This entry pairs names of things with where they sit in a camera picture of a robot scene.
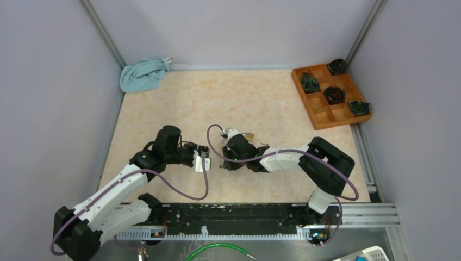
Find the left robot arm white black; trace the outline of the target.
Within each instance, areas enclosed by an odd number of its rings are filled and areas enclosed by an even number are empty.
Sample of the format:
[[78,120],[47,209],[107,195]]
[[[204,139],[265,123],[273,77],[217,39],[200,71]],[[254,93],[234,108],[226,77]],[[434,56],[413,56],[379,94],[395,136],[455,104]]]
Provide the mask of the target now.
[[158,224],[163,218],[162,203],[152,195],[144,194],[133,203],[121,205],[155,177],[186,198],[206,198],[187,195],[171,185],[161,175],[168,165],[184,165],[206,174],[211,166],[210,148],[184,142],[179,128],[164,126],[155,140],[137,152],[103,188],[72,208],[63,206],[57,210],[50,253],[67,255],[72,260],[90,260],[105,242],[130,226],[145,221]]

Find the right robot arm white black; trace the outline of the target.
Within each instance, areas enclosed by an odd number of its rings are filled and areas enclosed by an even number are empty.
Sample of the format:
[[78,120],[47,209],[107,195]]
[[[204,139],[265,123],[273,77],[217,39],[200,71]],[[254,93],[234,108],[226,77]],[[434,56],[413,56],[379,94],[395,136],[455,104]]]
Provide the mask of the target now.
[[350,156],[321,137],[298,148],[255,147],[241,133],[223,134],[223,139],[223,157],[230,170],[245,166],[256,173],[303,171],[316,185],[306,209],[313,224],[326,219],[329,204],[342,195],[355,166]]

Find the brass padlock right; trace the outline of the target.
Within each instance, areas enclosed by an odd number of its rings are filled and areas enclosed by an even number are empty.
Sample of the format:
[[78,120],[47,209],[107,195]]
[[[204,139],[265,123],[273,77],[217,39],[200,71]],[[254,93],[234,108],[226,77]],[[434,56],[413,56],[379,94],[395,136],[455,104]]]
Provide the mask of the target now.
[[249,142],[252,142],[253,139],[254,139],[254,134],[253,133],[245,132],[245,133],[242,133],[242,135]]

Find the light blue cloth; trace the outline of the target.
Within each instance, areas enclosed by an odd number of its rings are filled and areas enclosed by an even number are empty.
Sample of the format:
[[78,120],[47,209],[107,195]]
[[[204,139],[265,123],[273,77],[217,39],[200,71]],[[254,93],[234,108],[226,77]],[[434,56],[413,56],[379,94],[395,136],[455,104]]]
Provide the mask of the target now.
[[135,65],[125,66],[119,80],[121,91],[134,93],[157,89],[174,61],[174,57],[141,59]]

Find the wooden compartment tray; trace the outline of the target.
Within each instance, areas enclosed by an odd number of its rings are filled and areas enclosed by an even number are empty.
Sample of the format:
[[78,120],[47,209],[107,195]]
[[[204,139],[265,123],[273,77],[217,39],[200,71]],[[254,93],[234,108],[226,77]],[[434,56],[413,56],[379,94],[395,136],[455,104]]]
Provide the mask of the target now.
[[[304,75],[315,78],[319,84],[320,91],[306,93],[302,86]],[[292,70],[291,76],[315,130],[352,125],[371,119],[373,115],[371,110],[367,114],[355,116],[349,106],[354,101],[361,104],[366,103],[366,99],[349,73],[334,76],[328,69],[327,64],[319,64],[295,68]],[[338,87],[344,92],[344,101],[329,104],[325,95],[325,90],[329,87]]]

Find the dark rosette upper left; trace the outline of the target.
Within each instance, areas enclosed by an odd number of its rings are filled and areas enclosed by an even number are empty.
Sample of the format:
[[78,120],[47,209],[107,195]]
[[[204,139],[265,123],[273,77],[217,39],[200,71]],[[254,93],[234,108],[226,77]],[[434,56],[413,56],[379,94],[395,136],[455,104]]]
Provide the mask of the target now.
[[308,73],[304,73],[301,78],[301,86],[306,94],[320,92],[320,84],[315,77],[311,77]]

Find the dark rosette centre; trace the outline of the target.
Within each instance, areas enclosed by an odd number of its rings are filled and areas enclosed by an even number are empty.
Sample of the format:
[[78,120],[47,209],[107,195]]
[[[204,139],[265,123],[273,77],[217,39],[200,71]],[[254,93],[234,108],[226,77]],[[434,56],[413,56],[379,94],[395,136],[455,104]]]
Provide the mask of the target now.
[[345,92],[340,87],[327,87],[323,92],[329,105],[335,105],[345,102]]

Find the dark rosette right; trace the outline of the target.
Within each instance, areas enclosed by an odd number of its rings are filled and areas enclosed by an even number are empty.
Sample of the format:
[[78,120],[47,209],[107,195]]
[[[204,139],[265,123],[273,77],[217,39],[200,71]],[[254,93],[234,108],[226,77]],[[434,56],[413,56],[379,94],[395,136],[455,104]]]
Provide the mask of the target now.
[[348,107],[354,117],[369,115],[371,110],[371,104],[362,101],[352,101]]

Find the dark rosette top corner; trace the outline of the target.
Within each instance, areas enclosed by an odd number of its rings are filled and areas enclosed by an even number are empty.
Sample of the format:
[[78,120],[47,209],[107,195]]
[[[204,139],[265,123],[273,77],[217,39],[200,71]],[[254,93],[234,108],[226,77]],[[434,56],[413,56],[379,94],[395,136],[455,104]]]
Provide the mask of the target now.
[[327,68],[332,76],[345,74],[347,67],[348,65],[344,59],[335,59],[327,64]]

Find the white basket corner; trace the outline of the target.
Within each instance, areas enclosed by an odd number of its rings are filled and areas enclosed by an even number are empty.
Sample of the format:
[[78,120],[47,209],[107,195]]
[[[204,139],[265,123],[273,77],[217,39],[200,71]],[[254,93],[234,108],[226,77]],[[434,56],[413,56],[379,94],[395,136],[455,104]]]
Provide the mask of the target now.
[[380,246],[371,246],[363,250],[348,254],[334,261],[389,261],[388,256]]

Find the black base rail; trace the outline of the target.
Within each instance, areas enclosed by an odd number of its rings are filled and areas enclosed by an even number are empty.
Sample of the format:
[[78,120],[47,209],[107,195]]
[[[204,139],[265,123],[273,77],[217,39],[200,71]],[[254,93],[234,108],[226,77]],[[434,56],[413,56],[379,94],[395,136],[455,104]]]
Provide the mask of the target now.
[[154,210],[142,225],[166,228],[167,235],[295,235],[299,228],[336,225],[340,209],[329,206],[324,214],[305,203],[211,204],[170,203]]

